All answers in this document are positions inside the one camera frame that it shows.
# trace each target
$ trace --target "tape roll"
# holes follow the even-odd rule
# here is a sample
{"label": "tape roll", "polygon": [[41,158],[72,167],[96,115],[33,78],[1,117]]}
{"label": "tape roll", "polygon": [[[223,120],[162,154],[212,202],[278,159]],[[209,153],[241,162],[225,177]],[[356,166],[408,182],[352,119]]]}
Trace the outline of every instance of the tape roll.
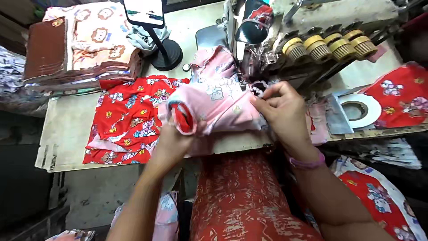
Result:
{"label": "tape roll", "polygon": [[364,110],[358,119],[349,120],[352,128],[361,128],[375,122],[382,113],[382,107],[372,96],[363,94],[349,94],[339,98],[339,103],[343,106],[349,103],[360,104]]}

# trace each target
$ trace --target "crumpled cloth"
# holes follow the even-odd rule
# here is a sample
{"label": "crumpled cloth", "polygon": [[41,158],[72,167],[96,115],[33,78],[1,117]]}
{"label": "crumpled cloth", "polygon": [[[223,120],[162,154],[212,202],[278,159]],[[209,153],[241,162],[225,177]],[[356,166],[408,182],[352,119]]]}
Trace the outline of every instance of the crumpled cloth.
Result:
{"label": "crumpled cloth", "polygon": [[65,230],[53,237],[46,239],[46,241],[90,241],[95,235],[95,231],[83,231],[79,229]]}
{"label": "crumpled cloth", "polygon": [[250,103],[254,95],[250,90],[241,90],[234,59],[227,48],[219,45],[199,50],[191,66],[191,83],[177,88],[166,107],[159,107],[158,116],[164,114],[159,117],[162,122],[173,116],[183,135],[267,128],[263,116]]}
{"label": "crumpled cloth", "polygon": [[[161,42],[167,39],[171,33],[171,30],[168,30],[166,26],[162,29],[154,28],[153,30]],[[126,38],[134,47],[139,48],[144,56],[151,55],[158,49],[152,37],[142,26],[133,25]]]}

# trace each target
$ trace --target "wristband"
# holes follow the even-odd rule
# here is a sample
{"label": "wristband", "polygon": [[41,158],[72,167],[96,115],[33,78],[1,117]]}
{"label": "wristband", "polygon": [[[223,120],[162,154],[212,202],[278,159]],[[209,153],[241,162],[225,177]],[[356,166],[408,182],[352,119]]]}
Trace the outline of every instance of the wristband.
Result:
{"label": "wristband", "polygon": [[325,164],[325,157],[324,154],[322,154],[319,150],[319,158],[317,161],[311,161],[311,162],[302,162],[294,159],[293,157],[290,157],[288,160],[291,163],[291,165],[297,169],[315,169],[320,167],[321,165]]}

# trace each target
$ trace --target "pink garment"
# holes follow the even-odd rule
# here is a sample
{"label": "pink garment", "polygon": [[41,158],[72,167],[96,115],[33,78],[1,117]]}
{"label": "pink garment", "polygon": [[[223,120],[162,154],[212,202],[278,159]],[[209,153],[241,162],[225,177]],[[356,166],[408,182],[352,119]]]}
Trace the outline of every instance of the pink garment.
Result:
{"label": "pink garment", "polygon": [[65,230],[64,232],[57,234],[46,241],[90,241],[95,235],[95,231],[82,231],[78,229]]}
{"label": "pink garment", "polygon": [[[195,134],[197,129],[197,134],[207,136],[211,132],[261,130],[267,126],[265,119],[250,103],[254,95],[250,90],[241,90],[229,50],[219,45],[197,51],[195,58],[191,63],[193,76],[190,84],[177,88],[166,107],[159,107],[159,119],[165,121],[173,116],[177,129],[183,135]],[[177,110],[173,108],[176,104],[180,104]],[[186,116],[190,114],[187,118],[191,121],[186,123],[190,130],[184,130],[177,111]],[[205,121],[206,126],[198,128],[201,121]]]}
{"label": "pink garment", "polygon": [[[155,228],[153,230],[152,241],[176,241],[178,240],[178,192],[172,191],[163,195],[159,199],[158,210],[155,218]],[[123,205],[114,212],[114,218],[110,228],[116,224],[119,215],[122,213]]]}
{"label": "pink garment", "polygon": [[190,63],[192,66],[191,82],[203,83],[210,79],[218,81],[223,77],[229,79],[236,74],[234,61],[230,51],[222,45],[198,50],[195,53],[194,61]]}
{"label": "pink garment", "polygon": [[315,146],[322,145],[327,142],[328,138],[325,102],[312,104],[308,107],[308,111],[310,112],[312,123],[315,126],[315,130],[311,130],[312,144]]}

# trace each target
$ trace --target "red fabric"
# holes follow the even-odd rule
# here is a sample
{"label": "red fabric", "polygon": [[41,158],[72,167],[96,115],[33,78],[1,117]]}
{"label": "red fabric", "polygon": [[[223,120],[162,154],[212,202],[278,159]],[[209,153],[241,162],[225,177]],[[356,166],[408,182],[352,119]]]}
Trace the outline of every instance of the red fabric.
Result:
{"label": "red fabric", "polygon": [[398,235],[412,234],[400,209],[376,178],[360,172],[348,171],[340,175],[339,179],[361,200],[373,219],[392,237],[400,240]]}
{"label": "red fabric", "polygon": [[115,144],[128,152],[87,146],[83,163],[147,163],[150,153],[146,146],[157,140],[162,127],[158,109],[153,105],[157,106],[159,101],[165,101],[174,92],[176,86],[171,83],[176,80],[163,75],[152,75],[103,92],[95,110],[88,143],[96,134],[103,140],[124,134]]}
{"label": "red fabric", "polygon": [[174,120],[180,126],[180,129],[185,133],[191,132],[193,126],[193,117],[187,106],[179,103],[171,104],[171,108],[174,110]]}
{"label": "red fabric", "polygon": [[415,126],[428,114],[428,72],[416,63],[384,75],[360,93],[373,96],[382,107],[376,126]]}
{"label": "red fabric", "polygon": [[322,240],[291,215],[260,150],[204,160],[190,223],[190,240]]}

